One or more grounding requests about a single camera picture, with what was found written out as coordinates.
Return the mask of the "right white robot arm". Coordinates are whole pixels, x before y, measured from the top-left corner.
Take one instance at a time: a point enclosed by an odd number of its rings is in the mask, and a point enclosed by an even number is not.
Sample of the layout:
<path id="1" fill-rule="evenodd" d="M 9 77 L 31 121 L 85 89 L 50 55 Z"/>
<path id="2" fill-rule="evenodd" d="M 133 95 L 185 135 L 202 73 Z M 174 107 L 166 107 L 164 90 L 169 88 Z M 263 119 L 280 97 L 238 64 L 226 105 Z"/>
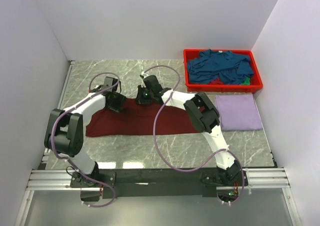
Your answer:
<path id="1" fill-rule="evenodd" d="M 184 93 L 175 88 L 164 88 L 155 75 L 140 75 L 144 87 L 148 90 L 150 98 L 161 103 L 161 107 L 153 121 L 153 141 L 160 158 L 171 169 L 179 172 L 194 172 L 201 169 L 211 158 L 215 158 L 219 179 L 223 185 L 241 182 L 245 186 L 245 173 L 237 157 L 229 150 L 220 125 L 220 113 L 213 102 L 204 92 Z M 194 129 L 201 133 L 208 142 L 213 154 L 200 166 L 193 169 L 180 169 L 172 166 L 162 155 L 157 144 L 157 123 L 160 113 L 165 106 L 185 110 Z"/>

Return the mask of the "dark red t-shirt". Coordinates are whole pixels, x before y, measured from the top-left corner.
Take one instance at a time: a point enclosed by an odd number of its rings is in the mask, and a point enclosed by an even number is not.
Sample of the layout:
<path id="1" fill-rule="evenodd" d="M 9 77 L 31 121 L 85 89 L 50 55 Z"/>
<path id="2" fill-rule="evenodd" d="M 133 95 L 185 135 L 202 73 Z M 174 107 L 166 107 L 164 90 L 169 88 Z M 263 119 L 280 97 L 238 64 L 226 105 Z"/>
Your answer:
<path id="1" fill-rule="evenodd" d="M 96 112 L 86 126 L 87 137 L 108 135 L 152 135 L 155 116 L 161 105 L 151 103 L 136 104 L 134 99 L 127 99 L 120 112 L 102 109 Z M 192 126 L 185 110 L 165 106 L 157 123 L 157 135 L 189 134 L 197 131 Z"/>

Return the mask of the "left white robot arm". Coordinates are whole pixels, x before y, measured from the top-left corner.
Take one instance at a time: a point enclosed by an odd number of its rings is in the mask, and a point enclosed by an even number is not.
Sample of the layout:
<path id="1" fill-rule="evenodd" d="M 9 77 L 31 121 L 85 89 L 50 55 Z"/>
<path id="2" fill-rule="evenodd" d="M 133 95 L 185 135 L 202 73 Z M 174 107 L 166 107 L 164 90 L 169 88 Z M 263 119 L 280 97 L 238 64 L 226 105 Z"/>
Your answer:
<path id="1" fill-rule="evenodd" d="M 106 76 L 103 84 L 89 88 L 88 95 L 74 105 L 54 109 L 49 115 L 44 146 L 58 159 L 65 160 L 75 170 L 74 180 L 89 187 L 102 183 L 98 163 L 83 149 L 84 123 L 102 109 L 119 111 L 126 97 L 117 92 L 121 85 L 115 73 Z"/>

